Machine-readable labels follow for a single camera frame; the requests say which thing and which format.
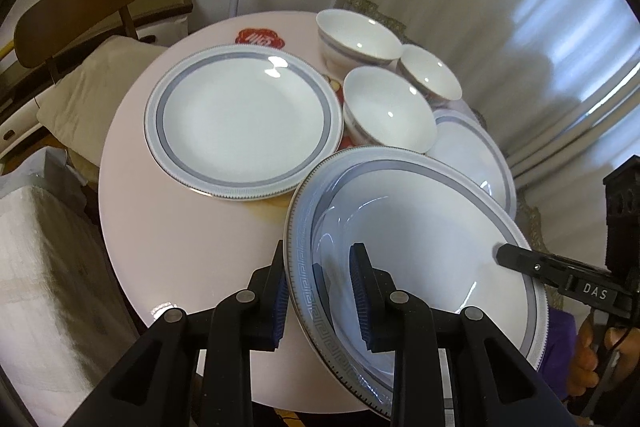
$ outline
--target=curtain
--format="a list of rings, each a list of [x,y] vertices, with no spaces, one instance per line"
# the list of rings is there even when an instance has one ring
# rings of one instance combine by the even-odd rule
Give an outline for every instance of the curtain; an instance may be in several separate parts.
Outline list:
[[[640,25],[625,0],[338,0],[444,60],[513,169],[542,179],[629,110]],[[582,138],[578,146],[567,147]]]

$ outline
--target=wooden chair backrest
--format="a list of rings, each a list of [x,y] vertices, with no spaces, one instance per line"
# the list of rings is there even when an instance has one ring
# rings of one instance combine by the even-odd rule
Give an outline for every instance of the wooden chair backrest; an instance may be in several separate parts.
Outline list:
[[[26,68],[47,64],[58,78],[53,56],[75,38],[109,15],[119,12],[125,32],[137,39],[127,8],[134,0],[40,0],[18,20],[14,32],[15,55]]]

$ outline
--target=table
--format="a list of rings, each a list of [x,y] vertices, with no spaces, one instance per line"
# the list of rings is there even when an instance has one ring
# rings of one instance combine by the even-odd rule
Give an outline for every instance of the table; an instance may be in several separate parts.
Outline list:
[[[147,325],[163,306],[193,313],[245,288],[256,268],[270,264],[290,199],[286,194],[261,201],[219,200],[175,182],[146,146],[143,115],[149,94],[183,58],[235,41],[281,47],[329,74],[319,53],[315,16],[265,12],[203,28],[158,57],[120,104],[102,153],[100,220],[116,276]],[[456,108],[471,114],[463,102]],[[252,352],[251,372],[253,400],[277,409],[366,409],[321,362],[290,305],[279,349]]]

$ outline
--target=red sticker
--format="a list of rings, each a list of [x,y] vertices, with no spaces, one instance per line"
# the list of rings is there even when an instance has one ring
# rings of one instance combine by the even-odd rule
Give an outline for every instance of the red sticker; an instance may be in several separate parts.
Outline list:
[[[284,40],[268,28],[245,28],[238,33],[236,44],[256,44],[281,50],[284,47]]]

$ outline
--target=white fabric cover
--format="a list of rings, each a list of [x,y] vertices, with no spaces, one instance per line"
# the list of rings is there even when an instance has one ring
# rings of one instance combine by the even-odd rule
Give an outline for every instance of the white fabric cover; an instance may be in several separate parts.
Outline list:
[[[64,157],[40,150],[0,177],[0,365],[39,427],[63,425],[137,337],[79,182],[51,153]]]
[[[127,37],[103,42],[43,101],[38,121],[60,143],[100,166],[102,148],[120,102],[165,48]]]

